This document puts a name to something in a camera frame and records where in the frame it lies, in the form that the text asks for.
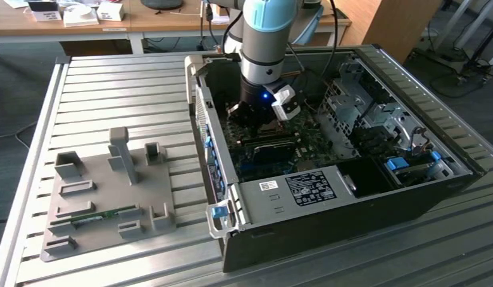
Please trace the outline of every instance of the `blue drive bracket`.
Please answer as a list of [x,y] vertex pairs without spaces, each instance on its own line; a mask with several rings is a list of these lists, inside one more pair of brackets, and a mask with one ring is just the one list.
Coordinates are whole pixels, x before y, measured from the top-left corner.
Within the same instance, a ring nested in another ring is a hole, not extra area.
[[409,167],[406,160],[402,157],[390,158],[386,162],[390,170],[404,169]]

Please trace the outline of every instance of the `gray plastic bracket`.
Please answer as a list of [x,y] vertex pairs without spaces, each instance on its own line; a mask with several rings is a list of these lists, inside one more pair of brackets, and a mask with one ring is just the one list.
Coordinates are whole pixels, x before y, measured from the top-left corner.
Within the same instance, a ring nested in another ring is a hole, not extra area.
[[84,213],[89,213],[94,211],[96,206],[92,203],[92,201],[80,202],[77,204],[72,204],[66,207],[58,207],[57,214],[54,215],[57,218],[65,217],[65,216],[73,216]]
[[122,158],[120,156],[117,157],[110,157],[106,159],[108,164],[110,165],[112,170],[116,172],[117,170],[124,169],[124,163],[122,163]]
[[154,212],[152,205],[149,206],[149,216],[150,216],[150,225],[156,230],[169,229],[176,227],[176,224],[172,219],[172,215],[168,211],[166,203],[164,203],[162,214]]
[[54,234],[57,233],[66,234],[76,230],[76,226],[74,224],[72,224],[72,222],[64,222],[60,224],[53,224],[53,225],[50,224],[48,226],[48,230],[52,231]]
[[124,169],[126,170],[126,173],[128,173],[129,183],[130,185],[133,185],[138,183],[138,175],[136,174],[136,171],[134,171],[132,155],[129,153],[129,149],[126,145],[128,141],[129,141],[129,133],[128,133],[126,127],[110,128],[110,145],[113,145],[114,148],[117,149],[120,158],[122,159]]
[[81,159],[74,151],[62,152],[57,154],[54,161],[54,170],[62,179],[73,178],[80,176],[78,166],[81,165]]
[[142,234],[140,220],[129,221],[117,225],[117,232],[121,238],[134,237]]
[[116,146],[109,145],[108,146],[108,150],[110,151],[110,156],[113,156],[113,157],[118,157],[120,156],[118,149],[117,149]]
[[145,150],[145,161],[148,166],[166,161],[166,149],[160,146],[160,143],[150,142],[144,146]]
[[76,241],[70,236],[65,235],[61,238],[46,242],[45,251],[49,254],[57,254],[73,251],[76,249]]
[[130,218],[133,216],[140,216],[140,215],[142,215],[142,209],[140,208],[138,204],[134,204],[134,208],[121,210],[118,212],[118,216],[122,219]]
[[84,193],[86,191],[96,190],[96,184],[92,180],[78,181],[70,184],[61,185],[58,189],[58,194],[61,196],[73,195],[76,193]]

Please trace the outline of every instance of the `metal bracket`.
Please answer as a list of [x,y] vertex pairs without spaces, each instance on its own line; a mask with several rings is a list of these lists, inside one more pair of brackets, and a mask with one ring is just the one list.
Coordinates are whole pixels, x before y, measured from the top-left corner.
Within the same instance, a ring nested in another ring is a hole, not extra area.
[[200,70],[205,66],[205,61],[201,55],[190,55],[184,59],[184,72],[185,72],[185,96],[188,104],[193,103],[192,97],[192,77],[201,74]]

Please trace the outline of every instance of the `circuit board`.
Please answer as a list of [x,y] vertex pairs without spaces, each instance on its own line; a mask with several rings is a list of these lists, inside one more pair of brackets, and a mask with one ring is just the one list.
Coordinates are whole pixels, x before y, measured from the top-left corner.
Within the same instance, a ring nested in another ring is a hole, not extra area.
[[261,126],[254,135],[226,119],[221,126],[240,182],[317,169],[338,160],[306,109],[289,122]]

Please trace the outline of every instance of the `white box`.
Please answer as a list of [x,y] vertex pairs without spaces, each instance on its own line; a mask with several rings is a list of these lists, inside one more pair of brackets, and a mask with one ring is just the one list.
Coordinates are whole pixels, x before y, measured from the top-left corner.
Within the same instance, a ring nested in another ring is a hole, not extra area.
[[124,7],[121,3],[101,2],[97,8],[97,18],[102,21],[122,21]]
[[64,27],[98,25],[96,10],[84,5],[73,5],[64,10]]

